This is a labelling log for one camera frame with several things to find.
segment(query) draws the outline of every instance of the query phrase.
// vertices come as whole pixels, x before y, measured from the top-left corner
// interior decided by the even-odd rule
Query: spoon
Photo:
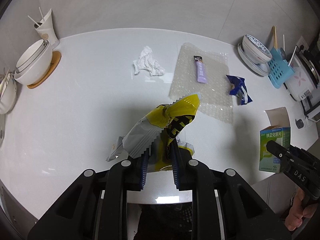
[[[285,55],[284,49],[280,48],[280,54],[281,54],[282,59],[285,60],[286,55]]]

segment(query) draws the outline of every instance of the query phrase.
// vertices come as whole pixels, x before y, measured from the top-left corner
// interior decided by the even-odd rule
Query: white wall
[[[27,14],[53,11],[58,38],[110,28],[145,27],[195,33],[236,45],[250,33],[265,42],[277,26],[292,51],[303,35],[310,42],[319,20],[306,0],[13,0],[0,20],[0,71],[39,39]]]

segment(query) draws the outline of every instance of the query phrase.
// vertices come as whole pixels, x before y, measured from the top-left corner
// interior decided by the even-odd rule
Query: utensil holder
[[[288,65],[286,60],[283,60],[280,51],[273,47],[270,50],[272,60],[268,62],[270,67],[270,81],[273,86],[279,89],[294,74],[294,69]]]
[[[37,33],[40,35],[42,39],[50,41],[51,47],[52,49],[54,49],[59,45],[60,41],[58,40],[53,29],[51,9],[44,16],[44,21],[42,19],[40,23],[42,24],[36,28]]]

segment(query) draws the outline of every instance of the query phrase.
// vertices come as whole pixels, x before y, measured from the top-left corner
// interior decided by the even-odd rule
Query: stacked bowls
[[[23,85],[39,82],[50,68],[52,48],[47,40],[32,44],[19,58],[14,78]]]
[[[256,65],[266,64],[272,60],[272,55],[267,47],[249,34],[243,36],[242,46],[244,53]]]

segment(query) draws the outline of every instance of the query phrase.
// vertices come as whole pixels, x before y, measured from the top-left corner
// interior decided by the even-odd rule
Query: bubble wrap
[[[207,84],[197,81],[197,68],[193,56],[201,56]],[[169,97],[177,100],[189,93],[200,92],[199,111],[226,123],[233,122],[233,102],[227,54],[205,52],[191,43],[184,43],[177,60]]]

